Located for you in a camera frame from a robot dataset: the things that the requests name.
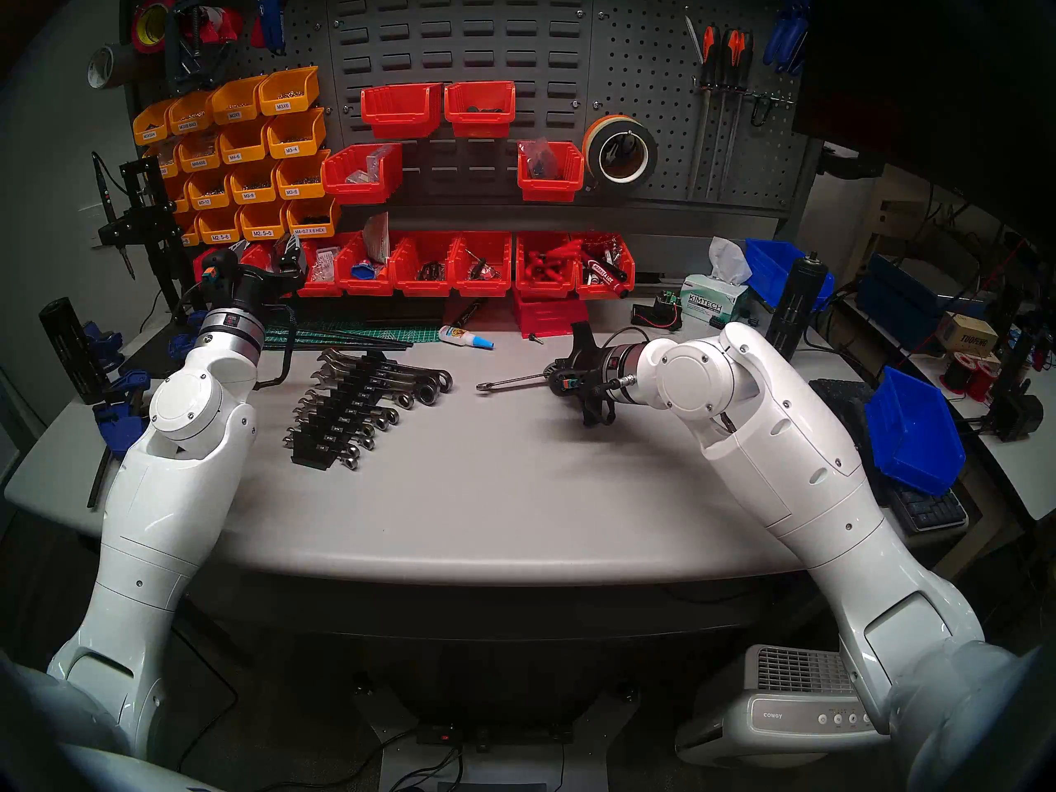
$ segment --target blue storage bin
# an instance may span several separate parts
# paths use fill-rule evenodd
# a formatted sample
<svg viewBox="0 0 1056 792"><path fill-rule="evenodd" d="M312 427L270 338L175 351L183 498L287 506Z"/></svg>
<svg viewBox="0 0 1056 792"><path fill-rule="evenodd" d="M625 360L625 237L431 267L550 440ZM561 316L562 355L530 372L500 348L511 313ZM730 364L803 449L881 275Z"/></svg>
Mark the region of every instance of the blue storage bin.
<svg viewBox="0 0 1056 792"><path fill-rule="evenodd" d="M881 471L932 496L949 490L964 466L964 447L942 392L888 365L865 415Z"/></svg>
<svg viewBox="0 0 1056 792"><path fill-rule="evenodd" d="M757 238L744 240L744 260L748 261L752 269L752 277L748 279L748 285L755 289L759 297L768 305L776 306L780 303L781 293L785 291L785 282L789 279L789 271L796 258L803 258L805 252L797 249L795 244L788 241L760 241ZM814 303L814 312L823 308L832 295L832 287L836 285L832 272L825 278L822 284L822 294L817 296Z"/></svg>

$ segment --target cardboard box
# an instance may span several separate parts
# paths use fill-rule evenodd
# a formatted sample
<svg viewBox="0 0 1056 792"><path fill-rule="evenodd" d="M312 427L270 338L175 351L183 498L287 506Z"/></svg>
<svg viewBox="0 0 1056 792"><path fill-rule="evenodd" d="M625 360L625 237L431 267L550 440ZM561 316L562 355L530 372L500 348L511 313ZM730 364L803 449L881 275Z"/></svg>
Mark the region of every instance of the cardboard box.
<svg viewBox="0 0 1056 792"><path fill-rule="evenodd" d="M705 323L712 318L729 323L747 290L748 286L743 284L725 283L706 275L691 275L682 282L679 294L682 314Z"/></svg>
<svg viewBox="0 0 1056 792"><path fill-rule="evenodd" d="M997 343L997 333L984 320L967 315L946 315L936 333L947 352L963 352L973 357L987 357Z"/></svg>

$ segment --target screwdriver handle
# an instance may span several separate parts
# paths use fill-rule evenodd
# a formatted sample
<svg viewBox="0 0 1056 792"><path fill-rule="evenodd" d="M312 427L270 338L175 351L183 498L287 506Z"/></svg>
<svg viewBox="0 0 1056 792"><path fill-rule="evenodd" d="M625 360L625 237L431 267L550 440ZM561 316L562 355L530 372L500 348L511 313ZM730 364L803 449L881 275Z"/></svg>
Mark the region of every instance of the screwdriver handle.
<svg viewBox="0 0 1056 792"><path fill-rule="evenodd" d="M700 40L700 53L703 64L700 68L700 83L704 86L718 84L719 79L719 29L716 24L710 24L704 29L704 36Z"/></svg>

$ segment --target white wall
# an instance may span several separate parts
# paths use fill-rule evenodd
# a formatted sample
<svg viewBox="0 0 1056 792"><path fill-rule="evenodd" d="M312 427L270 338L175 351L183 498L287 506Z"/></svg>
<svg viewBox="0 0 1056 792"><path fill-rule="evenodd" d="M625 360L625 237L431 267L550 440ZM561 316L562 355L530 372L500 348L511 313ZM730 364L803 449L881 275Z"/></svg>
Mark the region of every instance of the white wall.
<svg viewBox="0 0 1056 792"><path fill-rule="evenodd" d="M0 221L4 294L0 365L45 421L74 395L37 318L69 297L81 320L135 336L157 282L142 246L129 254L136 281L114 249L89 249L77 210L97 204L97 150L117 174L136 157L125 93L88 87L88 58L117 39L117 0L71 0L30 44L0 88ZM124 209L111 189L118 214Z"/></svg>

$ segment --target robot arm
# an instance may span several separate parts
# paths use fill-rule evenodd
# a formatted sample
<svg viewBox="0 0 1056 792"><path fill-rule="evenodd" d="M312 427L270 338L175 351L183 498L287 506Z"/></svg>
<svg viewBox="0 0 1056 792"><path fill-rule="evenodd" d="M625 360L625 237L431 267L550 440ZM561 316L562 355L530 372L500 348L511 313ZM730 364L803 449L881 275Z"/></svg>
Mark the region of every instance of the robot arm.
<svg viewBox="0 0 1056 792"><path fill-rule="evenodd" d="M220 305L150 401L150 425L107 497L88 612L48 668L94 699L138 758L165 700L162 656L176 605L220 536L257 434L246 398L264 343L263 301L304 279L296 242L279 274L241 267L227 250L210 259Z"/></svg>

